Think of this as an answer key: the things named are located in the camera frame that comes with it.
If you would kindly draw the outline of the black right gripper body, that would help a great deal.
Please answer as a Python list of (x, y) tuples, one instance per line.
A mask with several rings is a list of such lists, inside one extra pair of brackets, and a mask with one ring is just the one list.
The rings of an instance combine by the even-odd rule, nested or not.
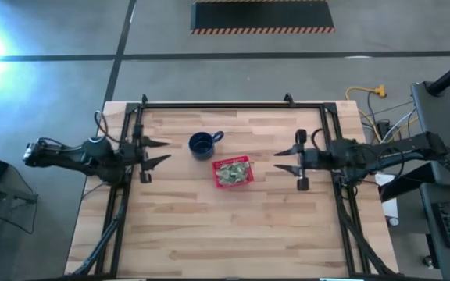
[(319, 132), (323, 132), (323, 129), (316, 129), (310, 135), (310, 140), (313, 148), (305, 149), (305, 143), (307, 141), (307, 132), (304, 129), (298, 129), (295, 132), (295, 148), (298, 154), (298, 179), (297, 190), (309, 189), (309, 178), (306, 175), (307, 169), (322, 169), (324, 152), (319, 148), (316, 143), (316, 135)]

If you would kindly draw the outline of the black desk leg bar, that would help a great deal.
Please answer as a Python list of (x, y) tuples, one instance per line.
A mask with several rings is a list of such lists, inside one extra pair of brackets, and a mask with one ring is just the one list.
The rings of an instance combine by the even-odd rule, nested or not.
[(425, 164), (379, 187), (382, 202), (389, 201), (412, 190), (422, 183), (435, 183), (431, 164)]

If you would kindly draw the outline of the red slotted plastic basket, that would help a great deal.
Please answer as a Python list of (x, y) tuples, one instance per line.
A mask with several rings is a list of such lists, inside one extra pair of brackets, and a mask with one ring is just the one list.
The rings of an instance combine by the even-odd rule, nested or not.
[[(226, 185), (224, 183), (224, 178), (225, 177), (221, 177), (221, 176), (217, 176), (216, 175), (216, 170), (222, 166), (222, 165), (226, 165), (226, 164), (233, 164), (234, 162), (248, 162), (249, 163), (249, 167), (247, 169), (247, 171), (249, 172), (249, 179), (250, 181), (247, 183), (236, 183), (236, 184), (232, 184), (232, 185)], [(253, 172), (252, 172), (252, 166), (249, 162), (249, 157), (248, 156), (240, 156), (240, 157), (236, 157), (236, 158), (229, 158), (229, 159), (224, 159), (224, 160), (219, 160), (216, 162), (212, 163), (212, 172), (213, 172), (213, 180), (214, 183), (216, 185), (217, 188), (219, 189), (227, 189), (227, 188), (231, 188), (231, 187), (238, 187), (241, 185), (245, 185), (248, 183), (251, 183), (254, 181), (254, 176), (253, 176)]]

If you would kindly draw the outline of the dark blue mug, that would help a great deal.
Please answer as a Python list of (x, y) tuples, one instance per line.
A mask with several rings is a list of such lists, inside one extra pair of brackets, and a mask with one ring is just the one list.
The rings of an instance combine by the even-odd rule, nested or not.
[(188, 147), (195, 159), (205, 161), (214, 155), (215, 143), (221, 141), (223, 137), (223, 131), (218, 131), (214, 134), (198, 132), (191, 136), (188, 141)]

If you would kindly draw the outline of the black hazard-striped floor mat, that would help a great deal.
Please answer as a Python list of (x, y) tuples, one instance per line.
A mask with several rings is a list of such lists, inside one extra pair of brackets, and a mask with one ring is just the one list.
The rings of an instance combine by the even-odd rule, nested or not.
[(191, 5), (191, 34), (331, 34), (326, 0), (200, 0)]

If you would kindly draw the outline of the black aluminium table frame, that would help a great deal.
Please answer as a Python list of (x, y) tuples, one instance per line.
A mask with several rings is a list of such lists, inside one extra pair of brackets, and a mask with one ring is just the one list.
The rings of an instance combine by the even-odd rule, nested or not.
[[(120, 278), (346, 277), (372, 265), (338, 221), (334, 185), (326, 171), (309, 172), (309, 189), (281, 169), (281, 152), (304, 129), (327, 138), (364, 141), (352, 101), (151, 102), (144, 134), (162, 141), (149, 155), (163, 161), (150, 183), (134, 175), (120, 239), (106, 249), (101, 272)], [(188, 140), (224, 132), (215, 159), (248, 156), (254, 180), (229, 189), (213, 181), (210, 161), (195, 160)]]

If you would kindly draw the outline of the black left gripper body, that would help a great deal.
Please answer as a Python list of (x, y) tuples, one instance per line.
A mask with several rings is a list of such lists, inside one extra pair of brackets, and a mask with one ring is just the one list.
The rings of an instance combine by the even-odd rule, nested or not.
[(149, 141), (150, 139), (143, 134), (143, 126), (135, 124), (132, 142), (122, 146), (123, 160), (131, 165), (140, 165), (140, 181), (142, 183), (151, 182), (151, 176), (148, 174), (150, 162), (146, 151)]

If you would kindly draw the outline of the white paper sheet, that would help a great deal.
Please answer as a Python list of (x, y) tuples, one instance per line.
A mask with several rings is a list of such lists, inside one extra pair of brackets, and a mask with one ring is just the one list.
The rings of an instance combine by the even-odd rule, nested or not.
[[(386, 183), (390, 183), (395, 176), (390, 174), (377, 173), (375, 176), (376, 183), (380, 186), (385, 185)], [(398, 218), (398, 205), (397, 200), (391, 199), (382, 203), (382, 207), (384, 209), (384, 214), (387, 217)]]

